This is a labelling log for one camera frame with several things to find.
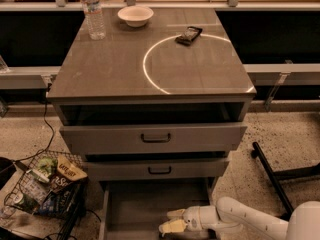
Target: closed drawer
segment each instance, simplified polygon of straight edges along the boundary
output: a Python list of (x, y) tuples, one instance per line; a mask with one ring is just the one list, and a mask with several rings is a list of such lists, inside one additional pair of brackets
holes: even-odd
[(84, 163), (93, 181), (206, 178), (222, 176), (228, 158)]
[(238, 148), (242, 123), (64, 126), (61, 135), (74, 154), (138, 154), (230, 151)]

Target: plastic bottle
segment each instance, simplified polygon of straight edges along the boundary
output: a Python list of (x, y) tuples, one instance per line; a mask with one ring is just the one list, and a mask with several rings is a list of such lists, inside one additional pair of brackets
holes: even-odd
[(81, 3), (91, 39), (105, 38), (106, 28), (103, 23), (100, 0), (81, 0)]

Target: concrete floor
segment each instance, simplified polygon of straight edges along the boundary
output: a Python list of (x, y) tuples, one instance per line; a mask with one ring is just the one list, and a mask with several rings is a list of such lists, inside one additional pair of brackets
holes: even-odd
[[(0, 157), (21, 159), (35, 154), (47, 146), (51, 131), (43, 120), (42, 105), (13, 105), (4, 118), (0, 119)], [(47, 121), (55, 129), (50, 150), (69, 152), (59, 134), (61, 123), (52, 107), (49, 107)], [(252, 143), (258, 142), (274, 170), (286, 170), (313, 166), (320, 162), (320, 103), (276, 102), (272, 112), (266, 112), (259, 102), (255, 102), (246, 115), (248, 129), (237, 151), (231, 152), (231, 162), (218, 180), (213, 200), (229, 196), (274, 216), (285, 210), (277, 197), (258, 159), (252, 159)], [(0, 192), (0, 202), (12, 189), (20, 173)], [(295, 180), (284, 182), (284, 187), (292, 205), (320, 200), (320, 181)], [(101, 216), (102, 191), (97, 183), (89, 182), (87, 209)], [(61, 221), (35, 217), (17, 211), (10, 219), (1, 220), (0, 226), (16, 232), (44, 238), (59, 231)], [(72, 235), (78, 240), (98, 239), (99, 221), (92, 213), (74, 227)], [(259, 236), (248, 229), (240, 234), (222, 235), (223, 240), (259, 240)]]

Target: wire basket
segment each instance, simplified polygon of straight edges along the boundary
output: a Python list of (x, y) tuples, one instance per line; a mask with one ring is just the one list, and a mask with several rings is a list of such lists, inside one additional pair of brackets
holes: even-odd
[[(51, 157), (57, 159), (59, 155), (64, 155), (74, 165), (82, 168), (82, 161), (80, 156), (50, 150), (44, 151), (43, 153), (32, 158), (28, 167), (29, 169), (36, 168), (39, 160), (43, 157)], [(43, 204), (39, 206), (39, 204), (36, 203), (36, 205), (38, 206), (36, 210), (27, 209), (26, 207), (21, 208), (15, 205), (15, 198), (19, 194), (23, 194), (23, 196), (25, 196), (28, 191), (30, 191), (27, 186), (30, 185), (29, 183), (31, 181), (34, 181), (34, 177), (29, 173), (24, 173), (18, 180), (17, 184), (14, 186), (11, 193), (9, 193), (5, 198), (4, 204), (34, 215), (65, 219), (70, 213), (73, 212), (73, 208), (76, 205), (75, 203), (79, 200), (79, 195), (82, 195), (82, 193), (80, 192), (83, 192), (83, 187), (81, 187), (81, 185), (83, 185), (84, 182), (79, 181), (77, 183), (71, 184), (59, 194), (50, 193)], [(30, 205), (30, 202), (32, 202), (30, 200), (26, 200), (26, 197), (24, 199), (25, 202), (29, 202), (28, 205)]]

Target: drawer handle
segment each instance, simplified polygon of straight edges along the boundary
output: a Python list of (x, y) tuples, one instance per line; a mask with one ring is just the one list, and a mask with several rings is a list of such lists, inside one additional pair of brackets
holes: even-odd
[(144, 143), (167, 143), (171, 140), (171, 134), (168, 133), (165, 139), (147, 139), (142, 133), (140, 138)]
[(171, 171), (172, 171), (171, 166), (169, 166), (167, 170), (158, 170), (158, 171), (155, 171), (155, 170), (152, 171), (152, 168), (148, 167), (149, 174), (170, 174)]

